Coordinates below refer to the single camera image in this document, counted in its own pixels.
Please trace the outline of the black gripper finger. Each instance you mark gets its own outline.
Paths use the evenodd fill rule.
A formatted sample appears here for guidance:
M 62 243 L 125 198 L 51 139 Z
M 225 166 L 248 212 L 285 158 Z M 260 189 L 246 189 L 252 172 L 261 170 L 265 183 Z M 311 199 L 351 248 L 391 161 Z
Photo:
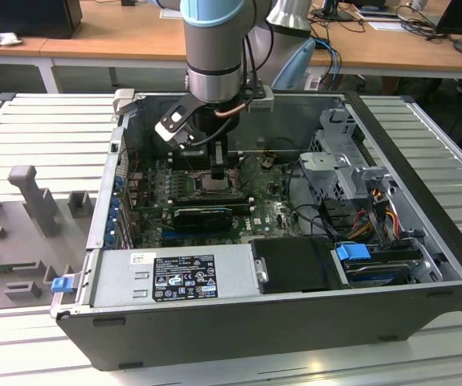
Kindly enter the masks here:
M 223 180 L 227 168 L 227 148 L 221 141 L 215 141 L 211 143 L 211 177 L 215 180 Z

